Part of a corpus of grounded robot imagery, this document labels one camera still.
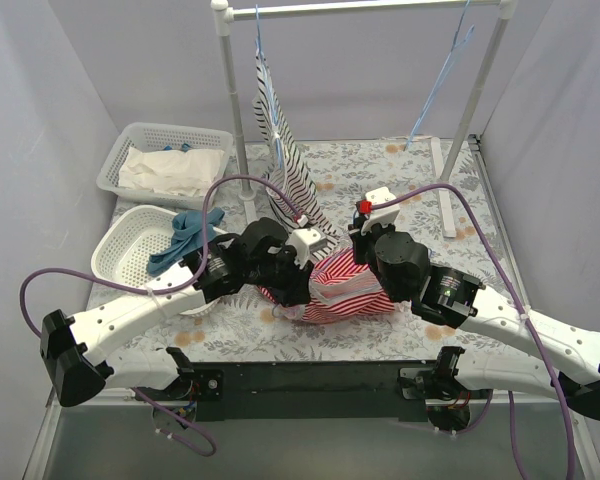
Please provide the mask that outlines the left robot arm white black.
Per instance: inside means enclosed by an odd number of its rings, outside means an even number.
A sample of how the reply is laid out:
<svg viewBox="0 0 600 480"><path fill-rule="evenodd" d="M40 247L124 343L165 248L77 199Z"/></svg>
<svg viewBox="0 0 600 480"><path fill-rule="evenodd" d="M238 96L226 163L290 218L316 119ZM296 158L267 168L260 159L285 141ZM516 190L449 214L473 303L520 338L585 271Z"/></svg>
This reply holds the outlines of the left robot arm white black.
<svg viewBox="0 0 600 480"><path fill-rule="evenodd" d="M245 285L263 287L282 307L310 301L315 228L287 232L270 218L240 234L216 236L150 281L137 295L123 295L72 316L56 310L42 321L40 354L63 407L80 405L107 388L145 387L173 400L202 384L176 348L122 354L129 340L164 319L198 309Z"/></svg>

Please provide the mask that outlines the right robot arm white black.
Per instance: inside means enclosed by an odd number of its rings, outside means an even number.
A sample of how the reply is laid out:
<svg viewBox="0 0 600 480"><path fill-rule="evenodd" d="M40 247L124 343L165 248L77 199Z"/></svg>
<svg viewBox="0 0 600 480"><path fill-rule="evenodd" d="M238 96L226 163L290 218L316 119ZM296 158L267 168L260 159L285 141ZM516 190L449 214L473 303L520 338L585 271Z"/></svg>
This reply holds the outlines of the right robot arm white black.
<svg viewBox="0 0 600 480"><path fill-rule="evenodd" d="M478 278L430 261L425 245L394 226L348 228L354 260L369 267L390 300L422 320L490 337L525 359L480 357L445 347L425 384L444 397L503 389L564 398L572 411L600 421L600 332L535 310L519 312Z"/></svg>

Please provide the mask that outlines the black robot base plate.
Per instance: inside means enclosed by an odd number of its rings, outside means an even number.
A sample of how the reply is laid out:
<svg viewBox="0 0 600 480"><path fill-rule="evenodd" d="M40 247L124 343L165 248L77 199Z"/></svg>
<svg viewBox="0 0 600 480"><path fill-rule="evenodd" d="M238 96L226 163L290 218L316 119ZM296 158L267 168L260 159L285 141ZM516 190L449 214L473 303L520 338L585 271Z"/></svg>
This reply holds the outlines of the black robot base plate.
<svg viewBox="0 0 600 480"><path fill-rule="evenodd" d="M157 401L195 401L197 419L427 419L426 402L468 389L434 360L188 363Z"/></svg>

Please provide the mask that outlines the white oval perforated basket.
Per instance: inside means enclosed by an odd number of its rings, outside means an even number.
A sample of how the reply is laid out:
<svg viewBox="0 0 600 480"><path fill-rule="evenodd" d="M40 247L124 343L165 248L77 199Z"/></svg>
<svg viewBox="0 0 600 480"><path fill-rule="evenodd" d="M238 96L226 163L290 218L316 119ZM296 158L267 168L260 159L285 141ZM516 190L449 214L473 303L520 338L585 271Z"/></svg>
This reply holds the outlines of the white oval perforated basket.
<svg viewBox="0 0 600 480"><path fill-rule="evenodd" d="M121 215L109 228L91 257L97 278L140 288L152 277L149 258L170 246L176 213L152 205L139 205Z"/></svg>

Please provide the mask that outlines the blue garment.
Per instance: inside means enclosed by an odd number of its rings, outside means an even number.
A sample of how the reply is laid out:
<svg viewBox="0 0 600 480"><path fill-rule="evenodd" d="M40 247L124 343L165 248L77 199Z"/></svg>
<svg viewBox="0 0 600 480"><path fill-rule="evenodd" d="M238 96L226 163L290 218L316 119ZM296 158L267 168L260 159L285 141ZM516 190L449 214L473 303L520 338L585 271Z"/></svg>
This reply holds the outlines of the blue garment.
<svg viewBox="0 0 600 480"><path fill-rule="evenodd" d="M201 211L189 210L177 214L172 220L173 235L170 246L149 256L147 273L158 276L179 262L185 255L203 245L203 215Z"/></svg>

